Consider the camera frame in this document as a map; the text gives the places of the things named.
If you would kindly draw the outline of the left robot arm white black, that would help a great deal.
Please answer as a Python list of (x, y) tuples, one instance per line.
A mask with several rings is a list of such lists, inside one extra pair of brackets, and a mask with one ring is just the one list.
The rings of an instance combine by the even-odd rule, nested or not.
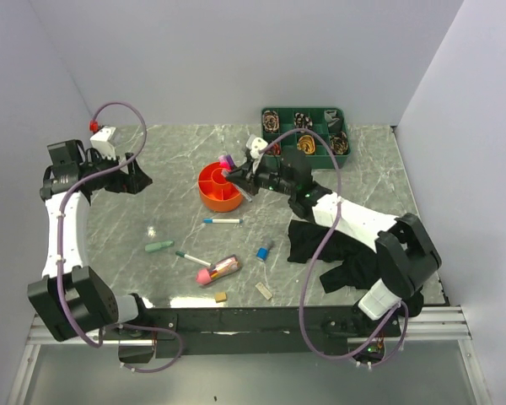
[(86, 234), (94, 192), (138, 194), (152, 179), (134, 153), (121, 162), (77, 139), (51, 144), (47, 151), (51, 165), (40, 198), (49, 220), (48, 252), (41, 279), (27, 288), (29, 302), (58, 342), (120, 323), (129, 337), (146, 337), (152, 319), (143, 300), (115, 294), (89, 265)]

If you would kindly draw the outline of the pink cap black highlighter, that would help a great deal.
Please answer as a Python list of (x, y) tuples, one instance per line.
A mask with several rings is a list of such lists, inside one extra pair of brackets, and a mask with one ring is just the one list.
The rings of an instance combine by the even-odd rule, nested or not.
[(228, 163), (227, 164), (221, 164), (220, 162), (220, 165), (226, 169), (226, 170), (233, 170), (235, 168), (235, 164), (234, 164), (234, 161), (232, 160), (232, 158), (228, 155), (227, 156), (227, 160), (228, 160)]

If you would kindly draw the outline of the blue white pen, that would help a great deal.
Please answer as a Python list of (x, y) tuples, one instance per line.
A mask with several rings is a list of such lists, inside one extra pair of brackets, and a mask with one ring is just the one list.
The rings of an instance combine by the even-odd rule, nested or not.
[(242, 224), (243, 219), (204, 219), (204, 224)]

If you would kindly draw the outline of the mint green correction tube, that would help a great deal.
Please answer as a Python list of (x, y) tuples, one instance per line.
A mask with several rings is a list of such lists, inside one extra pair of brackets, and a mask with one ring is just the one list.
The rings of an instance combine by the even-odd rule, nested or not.
[(172, 247), (175, 243), (172, 240), (163, 240), (163, 241), (157, 241), (147, 244), (144, 247), (144, 251), (147, 253), (153, 253), (156, 251), (161, 251), (163, 249)]

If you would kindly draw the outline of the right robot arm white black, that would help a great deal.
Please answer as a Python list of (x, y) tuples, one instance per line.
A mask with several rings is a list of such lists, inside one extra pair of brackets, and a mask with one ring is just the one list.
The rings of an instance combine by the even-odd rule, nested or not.
[(272, 166), (265, 155), (223, 172), (241, 191), (255, 196), (261, 188), (288, 195), (288, 205), (301, 219), (335, 227), (369, 248), (379, 264), (379, 278), (358, 302), (353, 315), (357, 333), (371, 336), (382, 316), (412, 297), (441, 266), (441, 257), (421, 219), (413, 213), (397, 217), (357, 205), (314, 180), (303, 152), (288, 149)]

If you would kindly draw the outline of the orange round organizer container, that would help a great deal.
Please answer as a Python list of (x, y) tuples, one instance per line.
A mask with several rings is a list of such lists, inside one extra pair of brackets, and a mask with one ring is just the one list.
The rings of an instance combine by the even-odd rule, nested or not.
[(223, 167), (219, 162), (201, 170), (197, 185), (203, 204), (216, 213), (234, 211), (243, 201), (242, 194), (223, 176)]

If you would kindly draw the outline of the green cap white pen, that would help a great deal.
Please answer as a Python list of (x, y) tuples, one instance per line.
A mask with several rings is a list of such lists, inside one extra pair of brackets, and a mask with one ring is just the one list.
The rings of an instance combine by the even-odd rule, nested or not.
[(180, 257), (180, 258), (184, 258), (190, 262), (194, 262), (194, 263), (197, 263), (203, 267), (211, 267), (212, 266), (212, 263), (208, 262), (208, 261), (205, 261), (205, 260), (202, 260), (198, 257), (195, 257), (195, 256), (191, 256), (187, 253), (184, 253), (183, 251), (176, 251), (175, 254)]

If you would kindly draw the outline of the thin blue pen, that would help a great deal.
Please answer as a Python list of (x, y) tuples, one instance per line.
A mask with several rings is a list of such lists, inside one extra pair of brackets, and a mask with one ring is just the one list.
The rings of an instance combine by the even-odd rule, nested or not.
[[(225, 178), (226, 181), (229, 181), (229, 179), (228, 179), (229, 171), (227, 169), (223, 169), (222, 170), (222, 175), (223, 175), (223, 177)], [(245, 191), (242, 187), (240, 187), (240, 186), (238, 186), (236, 184), (233, 184), (233, 186), (240, 192), (240, 194), (243, 196), (243, 198), (248, 203), (252, 203), (253, 202), (252, 196), (247, 191)]]

